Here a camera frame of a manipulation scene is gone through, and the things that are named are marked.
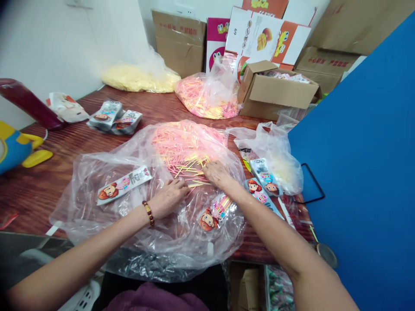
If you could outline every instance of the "dark red bottle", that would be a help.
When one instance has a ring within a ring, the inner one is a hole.
[[[23,83],[15,79],[0,78],[0,95],[22,109],[47,130],[60,130],[67,125]]]

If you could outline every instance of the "wooden table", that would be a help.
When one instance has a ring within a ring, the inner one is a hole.
[[[106,99],[122,102],[125,110],[131,109],[143,113],[138,130],[149,124],[183,119],[220,129],[226,127],[255,129],[259,122],[264,121],[244,116],[228,120],[201,119],[188,112],[175,94],[130,93],[109,86],[85,96],[78,102],[89,114],[92,114]],[[45,130],[37,124],[27,127],[22,132],[41,137],[45,135]],[[54,156],[50,160],[33,168],[17,167],[0,176],[2,199],[0,222],[15,213],[20,214],[6,228],[6,231],[44,235],[51,227],[49,215],[55,209],[62,191],[71,180],[72,162],[75,157],[81,153],[109,152],[129,140],[130,137],[100,134],[89,129],[85,122],[71,124],[57,132],[49,132],[42,148],[53,152]],[[233,138],[230,138],[228,148],[239,156]],[[252,177],[245,167],[244,171],[247,178]],[[283,197],[284,202],[290,202],[290,200],[289,197]],[[301,195],[297,196],[296,200],[303,202]],[[283,215],[278,201],[275,200],[274,203]],[[296,229],[306,240],[314,241],[307,209],[304,205],[298,205],[297,209]],[[55,236],[65,238],[66,234],[58,230]],[[232,259],[263,264],[275,263],[274,258],[249,224],[244,233],[243,244]]]

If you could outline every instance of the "hand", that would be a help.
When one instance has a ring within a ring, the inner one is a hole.
[[[190,189],[184,181],[170,180],[148,202],[155,219],[162,219],[169,215],[186,198]]]
[[[203,172],[207,180],[222,191],[235,181],[220,161],[206,163]]]

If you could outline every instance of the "pile of candy sticks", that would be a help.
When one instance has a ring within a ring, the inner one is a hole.
[[[205,119],[229,119],[239,114],[240,106],[236,94],[230,101],[213,103],[208,90],[204,90],[205,80],[193,75],[180,80],[175,88],[177,97],[194,115]]]
[[[172,176],[182,177],[193,188],[192,192],[196,187],[210,185],[202,168],[217,158],[215,145],[227,146],[227,136],[214,128],[184,120],[160,126],[152,144]]]

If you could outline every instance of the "purple cloth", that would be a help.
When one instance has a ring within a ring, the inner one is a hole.
[[[209,311],[193,294],[175,296],[153,283],[144,283],[137,291],[118,294],[104,311]]]

